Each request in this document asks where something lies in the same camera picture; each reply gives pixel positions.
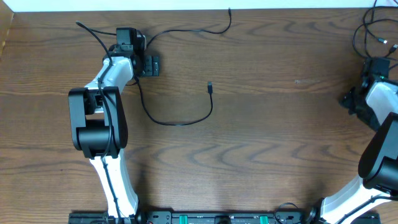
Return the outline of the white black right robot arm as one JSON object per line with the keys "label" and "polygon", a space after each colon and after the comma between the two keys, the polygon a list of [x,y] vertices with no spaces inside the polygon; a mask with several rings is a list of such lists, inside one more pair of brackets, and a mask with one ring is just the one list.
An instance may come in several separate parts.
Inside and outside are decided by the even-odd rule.
{"label": "white black right robot arm", "polygon": [[357,176],[321,199],[306,223],[380,223],[373,208],[397,201],[397,82],[389,79],[389,71],[388,59],[366,59],[360,84],[340,100],[376,133],[359,160]]}

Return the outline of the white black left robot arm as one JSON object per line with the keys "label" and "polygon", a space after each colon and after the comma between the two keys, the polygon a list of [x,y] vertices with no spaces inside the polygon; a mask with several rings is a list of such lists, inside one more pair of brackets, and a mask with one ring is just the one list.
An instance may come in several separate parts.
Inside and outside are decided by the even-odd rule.
{"label": "white black left robot arm", "polygon": [[125,163],[128,129],[121,101],[126,84],[144,71],[146,37],[130,27],[116,29],[115,36],[116,44],[105,49],[97,76],[68,93],[73,145],[95,168],[108,209],[73,212],[69,223],[148,223]]}

